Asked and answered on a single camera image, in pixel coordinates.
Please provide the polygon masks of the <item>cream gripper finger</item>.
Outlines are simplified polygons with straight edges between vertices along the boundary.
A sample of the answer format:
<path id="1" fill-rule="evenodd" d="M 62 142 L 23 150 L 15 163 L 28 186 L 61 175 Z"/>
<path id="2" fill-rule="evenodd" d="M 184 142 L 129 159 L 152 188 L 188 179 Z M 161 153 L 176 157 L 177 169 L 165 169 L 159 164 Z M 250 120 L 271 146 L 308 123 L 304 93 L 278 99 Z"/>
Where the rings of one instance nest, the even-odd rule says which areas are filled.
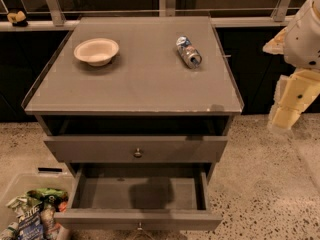
<path id="1" fill-rule="evenodd" d="M 274 104 L 269 112 L 269 125 L 272 128 L 290 130 L 292 126 L 300 118 L 300 113 L 297 110 L 280 107 Z"/>

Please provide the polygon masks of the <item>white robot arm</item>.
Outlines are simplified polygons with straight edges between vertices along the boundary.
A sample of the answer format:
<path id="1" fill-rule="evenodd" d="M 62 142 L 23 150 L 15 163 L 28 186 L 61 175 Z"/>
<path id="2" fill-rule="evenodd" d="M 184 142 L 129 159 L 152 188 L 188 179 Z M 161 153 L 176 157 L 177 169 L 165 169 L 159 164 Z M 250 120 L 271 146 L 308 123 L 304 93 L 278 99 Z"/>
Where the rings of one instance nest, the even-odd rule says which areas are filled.
<path id="1" fill-rule="evenodd" d="M 306 0 L 262 50 L 295 67 L 290 76 L 280 76 L 269 112 L 271 129 L 290 130 L 320 95 L 320 0 Z"/>

